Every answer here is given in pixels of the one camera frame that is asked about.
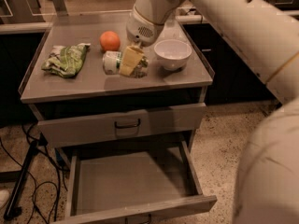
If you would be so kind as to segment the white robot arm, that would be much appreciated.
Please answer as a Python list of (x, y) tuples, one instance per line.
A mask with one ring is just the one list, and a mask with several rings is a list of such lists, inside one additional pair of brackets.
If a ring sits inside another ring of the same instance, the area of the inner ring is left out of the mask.
[[(184, 0), (136, 0), (128, 38), (148, 47)], [(281, 102), (243, 149), (233, 224), (299, 224), (299, 21), (264, 0), (189, 0)]]

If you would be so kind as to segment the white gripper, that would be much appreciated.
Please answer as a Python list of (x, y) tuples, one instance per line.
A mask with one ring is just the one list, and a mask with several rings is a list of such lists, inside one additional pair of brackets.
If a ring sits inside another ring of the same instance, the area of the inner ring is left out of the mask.
[[(133, 8), (126, 23), (127, 38), (142, 47), (155, 43), (163, 30), (162, 25), (154, 24), (143, 18)], [(121, 57), (120, 74), (129, 77), (142, 60), (144, 52), (137, 46), (127, 46)]]

